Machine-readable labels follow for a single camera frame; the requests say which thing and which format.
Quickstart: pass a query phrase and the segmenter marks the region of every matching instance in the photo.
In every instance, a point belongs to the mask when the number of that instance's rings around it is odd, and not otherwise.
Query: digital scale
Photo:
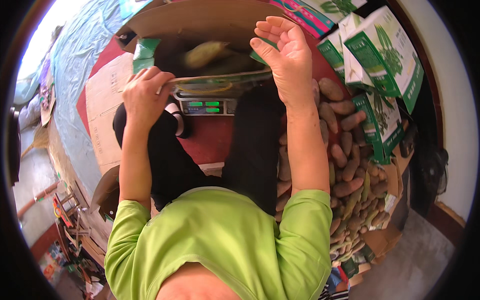
[[[173,95],[186,116],[234,116],[237,99],[254,86],[255,82],[235,85],[182,84],[177,86]]]

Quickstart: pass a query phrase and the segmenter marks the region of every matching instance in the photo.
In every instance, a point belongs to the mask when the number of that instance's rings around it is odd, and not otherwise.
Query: vegetable packaging box
[[[386,6],[372,12],[343,43],[370,76],[378,93],[401,97],[413,111],[423,80],[417,53]]]
[[[325,57],[330,67],[342,82],[345,80],[345,65],[340,29],[329,34],[318,45],[317,49]]]
[[[363,18],[357,14],[351,13],[338,23],[340,37],[346,40],[348,35],[357,29],[363,22]],[[345,85],[352,85],[368,90],[368,87],[374,87],[372,80],[367,72],[353,56],[350,50],[342,44],[343,61],[345,64]]]
[[[404,135],[398,105],[394,98],[392,100],[390,103],[371,92],[352,98],[357,111],[363,110],[367,115],[361,123],[365,141],[373,145],[372,159],[382,165],[390,164],[390,155]]]
[[[315,38],[327,33],[341,19],[367,0],[270,0]]]
[[[256,37],[253,31],[256,22],[271,15],[283,16],[283,11],[255,0],[183,0],[158,5],[140,11],[125,24],[136,34],[132,40],[136,45],[132,48],[129,43],[124,50],[134,53],[133,73],[155,65],[172,72],[177,78],[171,81],[179,88],[189,84],[192,89],[191,84],[197,84],[198,88],[194,89],[201,90],[205,84],[217,84],[219,88],[228,89],[235,83],[272,76],[268,66],[248,56],[252,51],[250,39]],[[209,41],[222,42],[225,48],[252,63],[253,69],[210,75],[206,67],[189,68],[184,63],[185,54]]]

